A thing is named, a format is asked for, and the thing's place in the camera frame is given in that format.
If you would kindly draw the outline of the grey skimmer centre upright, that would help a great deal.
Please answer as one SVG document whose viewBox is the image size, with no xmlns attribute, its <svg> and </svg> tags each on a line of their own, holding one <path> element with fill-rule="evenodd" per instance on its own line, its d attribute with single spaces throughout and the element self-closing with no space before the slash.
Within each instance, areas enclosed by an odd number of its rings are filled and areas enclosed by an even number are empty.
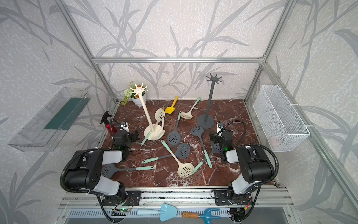
<svg viewBox="0 0 358 224">
<path fill-rule="evenodd" d="M 177 130 L 178 124 L 179 124 L 179 121 L 180 121 L 180 117 L 181 117 L 181 112 L 178 115 L 175 129 L 172 132 L 170 132 L 170 134 L 167 137 L 167 142 L 171 146 L 177 146 L 181 142 L 181 135 L 179 134 L 179 132 Z"/>
</svg>

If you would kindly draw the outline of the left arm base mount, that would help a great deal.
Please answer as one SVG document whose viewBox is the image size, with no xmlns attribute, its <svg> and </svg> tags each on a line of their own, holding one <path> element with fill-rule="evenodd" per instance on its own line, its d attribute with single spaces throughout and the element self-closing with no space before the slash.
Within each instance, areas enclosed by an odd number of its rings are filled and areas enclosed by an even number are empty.
<svg viewBox="0 0 358 224">
<path fill-rule="evenodd" d="M 140 190 L 129 190 L 115 196 L 107 196 L 102 200 L 103 206 L 139 206 L 141 199 Z"/>
</svg>

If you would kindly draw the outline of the potted artificial plant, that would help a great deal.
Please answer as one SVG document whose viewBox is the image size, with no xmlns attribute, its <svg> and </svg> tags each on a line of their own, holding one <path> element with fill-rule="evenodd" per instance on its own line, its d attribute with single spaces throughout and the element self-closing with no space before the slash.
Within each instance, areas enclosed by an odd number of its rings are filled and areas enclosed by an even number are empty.
<svg viewBox="0 0 358 224">
<path fill-rule="evenodd" d="M 132 90 L 130 88 L 135 89 L 135 83 L 132 81 L 129 84 L 129 89 L 124 90 L 124 99 L 121 101 L 121 105 L 126 105 L 130 100 L 137 105 L 138 107 L 142 107 L 141 101 L 139 99 L 139 96 L 136 95 L 136 93 L 132 93 Z"/>
</svg>

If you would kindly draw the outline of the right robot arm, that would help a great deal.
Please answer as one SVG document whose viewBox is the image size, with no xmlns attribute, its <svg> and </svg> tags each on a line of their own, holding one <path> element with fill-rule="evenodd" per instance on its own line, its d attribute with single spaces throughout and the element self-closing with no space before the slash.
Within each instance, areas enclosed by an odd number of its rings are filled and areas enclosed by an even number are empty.
<svg viewBox="0 0 358 224">
<path fill-rule="evenodd" d="M 213 151 L 217 151 L 224 162 L 238 163 L 241 174 L 228 186 L 227 197 L 234 201 L 245 194 L 271 182 L 278 174 L 279 163 L 273 151 L 264 145 L 246 144 L 233 146 L 230 131 L 211 133 Z"/>
</svg>

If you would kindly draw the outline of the red spray bottle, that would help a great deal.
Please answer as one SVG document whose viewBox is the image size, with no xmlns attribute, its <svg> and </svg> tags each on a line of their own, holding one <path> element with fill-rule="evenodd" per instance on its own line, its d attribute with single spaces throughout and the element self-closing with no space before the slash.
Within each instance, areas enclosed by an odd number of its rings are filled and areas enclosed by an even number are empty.
<svg viewBox="0 0 358 224">
<path fill-rule="evenodd" d="M 117 133 L 117 129 L 112 125 L 112 122 L 108 120 L 110 117 L 113 117 L 113 115 L 110 115 L 109 111 L 105 111 L 101 118 L 100 124 L 104 124 L 109 133 L 114 135 Z"/>
</svg>

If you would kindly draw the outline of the grey skimmer front left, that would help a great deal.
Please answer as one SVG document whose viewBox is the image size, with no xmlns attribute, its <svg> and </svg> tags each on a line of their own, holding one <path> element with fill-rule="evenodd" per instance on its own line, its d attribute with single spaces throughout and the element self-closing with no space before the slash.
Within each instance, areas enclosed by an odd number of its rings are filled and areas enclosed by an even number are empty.
<svg viewBox="0 0 358 224">
<path fill-rule="evenodd" d="M 116 172 L 119 171 L 142 171 L 142 170 L 153 170 L 154 166 L 144 166 L 135 168 L 117 168 L 115 164 L 107 164 L 102 168 L 101 175 L 106 178 L 111 178 Z"/>
</svg>

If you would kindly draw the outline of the cream utensil rack stand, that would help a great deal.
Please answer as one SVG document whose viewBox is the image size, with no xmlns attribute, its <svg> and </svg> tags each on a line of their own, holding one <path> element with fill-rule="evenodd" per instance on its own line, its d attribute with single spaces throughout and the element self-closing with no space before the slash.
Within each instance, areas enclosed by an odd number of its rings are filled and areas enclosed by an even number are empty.
<svg viewBox="0 0 358 224">
<path fill-rule="evenodd" d="M 145 101 L 143 99 L 143 93 L 147 92 L 147 90 L 146 90 L 147 86 L 144 87 L 143 84 L 141 84 L 141 86 L 137 86 L 137 84 L 134 84 L 134 85 L 135 85 L 135 88 L 130 87 L 130 89 L 132 90 L 131 93 L 135 93 L 135 95 L 139 97 L 142 107 L 143 107 L 143 110 L 145 112 L 147 121 L 149 123 L 149 126 L 144 130 L 144 136 L 147 137 L 147 140 L 150 140 L 150 141 L 159 140 L 165 134 L 165 130 L 163 128 L 165 113 L 163 113 L 163 116 L 160 116 L 160 121 L 162 122 L 162 126 L 158 125 L 158 124 L 153 124 L 152 120 L 150 118 L 150 115 L 148 113 Z"/>
</svg>

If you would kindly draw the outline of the dark grey utensil rack stand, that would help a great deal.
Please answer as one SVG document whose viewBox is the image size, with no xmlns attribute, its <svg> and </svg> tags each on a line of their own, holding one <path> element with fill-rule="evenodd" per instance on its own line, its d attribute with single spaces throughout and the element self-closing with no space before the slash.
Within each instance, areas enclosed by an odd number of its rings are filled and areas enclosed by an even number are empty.
<svg viewBox="0 0 358 224">
<path fill-rule="evenodd" d="M 213 90 L 214 90 L 215 84 L 218 84 L 219 82 L 223 82 L 222 77 L 217 77 L 217 74 L 215 76 L 213 76 L 210 73 L 210 77 L 207 76 L 207 78 L 208 78 L 208 81 L 211 81 L 211 88 L 210 88 L 207 108 L 206 108 L 205 114 L 202 114 L 197 118 L 197 125 L 204 129 L 210 129 L 214 125 L 214 119 L 209 115 L 209 109 L 210 109 L 210 105 L 211 105 L 211 101 L 212 101 Z"/>
</svg>

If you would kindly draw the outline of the cream skimmer leaning on rack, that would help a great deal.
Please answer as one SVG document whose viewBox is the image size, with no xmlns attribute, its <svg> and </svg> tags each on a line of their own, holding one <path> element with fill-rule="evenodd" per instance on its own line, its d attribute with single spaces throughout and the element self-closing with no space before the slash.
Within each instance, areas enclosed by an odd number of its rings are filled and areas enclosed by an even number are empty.
<svg viewBox="0 0 358 224">
<path fill-rule="evenodd" d="M 158 109 L 155 113 L 155 119 L 157 121 L 156 124 L 158 124 L 160 121 L 163 123 L 164 117 L 165 117 L 164 109 L 163 108 Z M 141 142 L 141 146 L 144 145 L 144 143 L 149 138 L 151 133 L 152 133 L 152 131 L 149 131 L 149 133 L 145 136 L 144 140 Z"/>
</svg>

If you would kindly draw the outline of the light blue garden trowel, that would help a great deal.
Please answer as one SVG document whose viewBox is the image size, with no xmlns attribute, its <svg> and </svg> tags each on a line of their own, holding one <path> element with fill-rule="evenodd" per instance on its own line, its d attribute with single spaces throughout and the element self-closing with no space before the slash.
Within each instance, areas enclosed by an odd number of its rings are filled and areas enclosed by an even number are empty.
<svg viewBox="0 0 358 224">
<path fill-rule="evenodd" d="M 147 216 L 147 215 L 159 215 L 159 219 L 161 222 L 166 222 L 174 217 L 177 216 L 177 208 L 169 205 L 169 204 L 162 204 L 160 210 L 153 210 L 153 209 L 138 209 L 137 215 L 138 216 Z"/>
</svg>

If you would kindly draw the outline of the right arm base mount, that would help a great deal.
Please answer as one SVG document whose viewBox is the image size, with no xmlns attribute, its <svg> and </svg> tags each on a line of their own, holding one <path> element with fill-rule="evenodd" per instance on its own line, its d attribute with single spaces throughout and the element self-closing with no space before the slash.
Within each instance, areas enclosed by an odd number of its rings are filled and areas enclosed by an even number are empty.
<svg viewBox="0 0 358 224">
<path fill-rule="evenodd" d="M 215 200 L 216 205 L 248 206 L 253 204 L 252 196 L 250 193 L 235 194 L 229 189 L 214 189 L 210 192 L 210 196 Z"/>
</svg>

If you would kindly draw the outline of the clear plastic wall shelf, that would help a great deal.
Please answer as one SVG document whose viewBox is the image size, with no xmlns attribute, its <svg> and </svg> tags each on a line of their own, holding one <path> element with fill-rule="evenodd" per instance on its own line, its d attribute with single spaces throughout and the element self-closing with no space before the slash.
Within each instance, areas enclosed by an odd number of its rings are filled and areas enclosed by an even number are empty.
<svg viewBox="0 0 358 224">
<path fill-rule="evenodd" d="M 22 152 L 54 151 L 90 100 L 87 90 L 62 88 L 8 144 Z"/>
</svg>

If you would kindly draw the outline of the large cream skimmer green handle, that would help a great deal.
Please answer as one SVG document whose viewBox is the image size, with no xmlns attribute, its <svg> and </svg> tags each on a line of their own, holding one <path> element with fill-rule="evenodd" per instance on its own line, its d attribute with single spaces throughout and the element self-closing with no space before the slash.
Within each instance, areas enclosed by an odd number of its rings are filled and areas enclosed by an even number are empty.
<svg viewBox="0 0 358 224">
<path fill-rule="evenodd" d="M 186 178 L 189 177 L 193 171 L 194 171 L 194 166 L 191 163 L 181 163 L 177 157 L 175 156 L 175 154 L 171 151 L 171 149 L 168 147 L 168 145 L 166 144 L 166 142 L 164 140 L 161 140 L 161 143 L 163 144 L 163 146 L 170 152 L 170 154 L 174 157 L 174 159 L 177 161 L 178 163 L 178 170 L 177 170 L 177 174 L 179 175 L 179 177 L 182 178 Z"/>
</svg>

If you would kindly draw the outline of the yellow toy shovel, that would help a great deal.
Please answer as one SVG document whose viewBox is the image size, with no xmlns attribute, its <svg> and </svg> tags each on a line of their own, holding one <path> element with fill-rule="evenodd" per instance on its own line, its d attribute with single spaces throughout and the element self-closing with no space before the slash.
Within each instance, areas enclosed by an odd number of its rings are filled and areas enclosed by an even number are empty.
<svg viewBox="0 0 358 224">
<path fill-rule="evenodd" d="M 178 98 L 179 98 L 179 97 L 176 96 L 175 99 L 174 99 L 174 101 L 173 101 L 173 103 L 172 103 L 172 105 L 169 106 L 169 107 L 167 107 L 167 108 L 165 109 L 165 113 L 166 113 L 166 114 L 172 114 L 172 113 L 173 113 L 173 111 L 175 110 L 174 105 L 176 104 Z"/>
</svg>

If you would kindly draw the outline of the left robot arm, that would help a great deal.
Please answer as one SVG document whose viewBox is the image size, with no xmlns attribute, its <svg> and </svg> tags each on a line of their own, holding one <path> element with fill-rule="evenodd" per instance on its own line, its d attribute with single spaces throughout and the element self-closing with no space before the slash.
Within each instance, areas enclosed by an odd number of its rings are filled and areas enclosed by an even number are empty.
<svg viewBox="0 0 358 224">
<path fill-rule="evenodd" d="M 76 151 L 65 165 L 60 186 L 71 193 L 88 193 L 96 196 L 119 196 L 126 198 L 124 185 L 105 177 L 102 166 L 125 161 L 129 151 L 92 148 Z"/>
</svg>

